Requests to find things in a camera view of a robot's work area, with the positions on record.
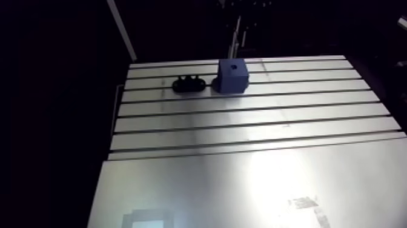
blue cube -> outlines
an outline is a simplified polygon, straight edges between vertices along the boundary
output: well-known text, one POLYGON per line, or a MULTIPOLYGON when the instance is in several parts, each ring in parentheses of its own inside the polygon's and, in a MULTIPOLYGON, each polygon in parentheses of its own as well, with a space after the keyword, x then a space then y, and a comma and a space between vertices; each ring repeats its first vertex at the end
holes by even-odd
POLYGON ((220 59, 216 84, 219 93, 243 93, 249 84, 244 59, 220 59))

black clamp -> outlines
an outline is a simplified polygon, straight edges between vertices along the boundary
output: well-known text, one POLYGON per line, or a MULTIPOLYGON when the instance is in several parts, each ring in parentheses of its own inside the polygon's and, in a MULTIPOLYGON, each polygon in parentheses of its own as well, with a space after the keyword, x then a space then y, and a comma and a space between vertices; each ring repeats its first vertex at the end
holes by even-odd
POLYGON ((195 78, 187 75, 185 79, 178 76, 178 79, 173 82, 173 90, 176 93, 201 92, 206 86, 207 83, 203 79, 198 78, 197 75, 195 78))

metal surface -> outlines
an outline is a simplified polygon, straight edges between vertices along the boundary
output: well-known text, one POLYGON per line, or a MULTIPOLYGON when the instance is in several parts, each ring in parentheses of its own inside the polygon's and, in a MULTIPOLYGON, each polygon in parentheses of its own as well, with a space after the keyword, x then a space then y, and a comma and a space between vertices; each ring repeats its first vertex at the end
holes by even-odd
MULTIPOLYGON (((200 78, 210 85, 216 75, 202 75, 200 78)), ((360 75, 356 70, 320 70, 305 72, 274 72, 274 73, 250 73, 250 84, 271 82, 294 82, 294 81, 323 81, 338 79, 358 79, 360 75)), ((143 78, 126 81, 126 90, 161 89, 170 88, 177 77, 166 78, 143 78)))
POLYGON ((246 59, 230 96, 168 88, 217 61, 133 64, 88 227, 403 227, 407 137, 336 57, 246 59))
POLYGON ((114 135, 111 150, 160 149, 400 130, 392 117, 114 135))
MULTIPOLYGON (((249 72, 279 72, 287 70, 326 70, 351 69, 346 60, 332 61, 296 61, 296 62, 261 62, 247 64, 249 72)), ((149 78, 176 75, 213 75, 217 73, 217 64, 188 65, 180 67, 156 67, 146 69, 130 69, 127 78, 149 78)))
POLYGON ((165 102, 122 104, 119 116, 168 115, 246 109, 281 109, 301 106, 326 106, 358 102, 378 102, 372 91, 312 93, 301 95, 247 96, 165 102))
POLYGON ((394 139, 108 161, 88 227, 121 228, 127 215, 158 212, 171 219, 149 221, 173 228, 403 227, 406 148, 406 139, 394 139), (298 209, 300 199, 311 203, 298 209))
MULTIPOLYGON (((298 56, 298 57, 283 57, 283 58, 248 58, 246 63, 251 62, 291 62, 291 61, 317 61, 317 60, 341 60, 345 59, 343 55, 323 55, 323 56, 298 56)), ((180 65, 213 65, 217 64, 218 59, 195 60, 195 61, 178 61, 178 62, 149 62, 130 64, 130 69, 150 68, 150 67, 169 67, 180 65)))
POLYGON ((389 115, 380 103, 122 118, 115 132, 196 129, 389 115))
POLYGON ((326 138, 294 139, 273 142, 246 142, 242 144, 219 145, 216 147, 197 147, 175 150, 147 150, 135 152, 116 152, 109 154, 109 160, 160 158, 169 156, 210 155, 218 153, 250 152, 256 150, 274 150, 297 147, 336 145, 346 143, 360 143, 367 141, 380 141, 386 139, 406 138, 404 132, 375 132, 358 135, 329 136, 326 138))
MULTIPOLYGON (((311 81, 311 82, 288 82, 288 83, 269 83, 269 84, 251 84, 243 94, 229 96, 253 96, 253 95, 279 95, 285 93, 317 93, 328 91, 352 91, 369 90, 370 87, 362 79, 341 80, 341 81, 311 81)), ((172 89, 151 89, 125 91, 122 102, 146 102, 163 101, 192 98, 214 98, 217 96, 226 97, 207 88, 200 93, 174 93, 172 89)))

metal plate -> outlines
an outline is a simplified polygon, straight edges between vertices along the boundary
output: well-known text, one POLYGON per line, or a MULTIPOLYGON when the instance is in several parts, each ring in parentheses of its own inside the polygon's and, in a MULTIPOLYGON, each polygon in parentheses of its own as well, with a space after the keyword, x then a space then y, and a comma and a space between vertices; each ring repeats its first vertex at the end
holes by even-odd
MULTIPOLYGON (((245 59, 246 63, 251 62, 288 62, 288 61, 317 61, 317 60, 340 60, 345 59, 343 55, 323 55, 323 56, 298 56, 298 57, 284 57, 284 58, 248 58, 245 59)), ((168 67, 180 65, 211 65, 217 64, 218 59, 210 60, 195 60, 195 61, 179 61, 179 62, 149 62, 141 64, 130 64, 130 68, 149 68, 149 67, 168 67)))
MULTIPOLYGON (((280 72, 292 70, 328 70, 352 69, 347 60, 303 61, 303 62, 262 62, 246 64, 249 72, 280 72)), ((127 78, 149 78, 177 75, 215 75, 217 64, 188 65, 180 67, 156 67, 146 69, 130 69, 127 78)))
POLYGON ((114 135, 111 150, 160 149, 400 130, 392 117, 114 135))
POLYGON ((119 116, 168 115, 174 113, 234 111, 246 109, 281 109, 298 106, 322 106, 378 101, 378 97, 372 91, 248 96, 223 99, 214 98, 122 104, 119 109, 119 116))
POLYGON ((109 160, 124 160, 124 159, 141 159, 141 158, 160 158, 169 156, 194 156, 194 155, 210 155, 217 153, 237 153, 250 152, 256 150, 275 150, 287 149, 296 147, 309 146, 324 146, 346 143, 360 143, 367 141, 381 141, 384 139, 406 138, 404 132, 386 132, 386 133, 364 133, 360 135, 345 135, 345 136, 329 136, 326 138, 308 138, 284 140, 275 142, 249 142, 233 145, 219 145, 216 147, 198 147, 176 150, 147 150, 147 151, 124 151, 109 154, 109 160))
POLYGON ((241 125, 278 124, 298 121, 316 121, 336 118, 355 118, 389 115, 380 103, 346 106, 306 107, 294 109, 250 110, 184 115, 121 118, 116 122, 116 133, 151 130, 198 129, 241 125))
MULTIPOLYGON (((202 75, 201 77, 210 85, 216 75, 202 75)), ((356 70, 319 70, 305 72, 274 72, 274 73, 250 73, 250 84, 270 82, 294 82, 294 81, 322 81, 338 79, 359 79, 356 70)), ((127 80, 125 90, 161 89, 171 88, 177 77, 165 78, 142 78, 127 80)))
MULTIPOLYGON (((344 81, 316 81, 316 82, 288 82, 277 84, 252 84, 244 94, 228 96, 253 96, 253 95, 279 95, 284 93, 319 93, 329 91, 352 91, 369 90, 369 86, 362 79, 344 81)), ((155 90, 135 90, 125 91, 122 102, 147 102, 161 100, 193 99, 193 98, 214 98, 221 95, 212 89, 207 88, 200 93, 178 94, 172 89, 155 90)))
POLYGON ((121 228, 125 215, 155 211, 166 211, 173 228, 402 227, 406 148, 395 139, 107 161, 88 227, 121 228), (290 207, 302 198, 313 206, 290 207), (325 223, 314 223, 321 214, 325 223))

dark background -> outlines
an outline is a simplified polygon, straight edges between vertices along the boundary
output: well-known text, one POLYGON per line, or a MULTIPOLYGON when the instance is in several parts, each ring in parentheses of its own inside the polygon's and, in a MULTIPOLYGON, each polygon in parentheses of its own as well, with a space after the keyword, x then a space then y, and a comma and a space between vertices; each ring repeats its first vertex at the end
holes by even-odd
MULTIPOLYGON (((86 227, 130 57, 105 1, 1 4, 2 86, 11 97, 7 217, 13 227, 86 227)), ((225 16, 209 0, 117 5, 140 62, 226 57, 233 10, 225 16)), ((407 74, 393 67, 407 59, 407 31, 396 24, 405 2, 272 6, 253 14, 259 27, 240 56, 346 54, 405 129, 407 74)))

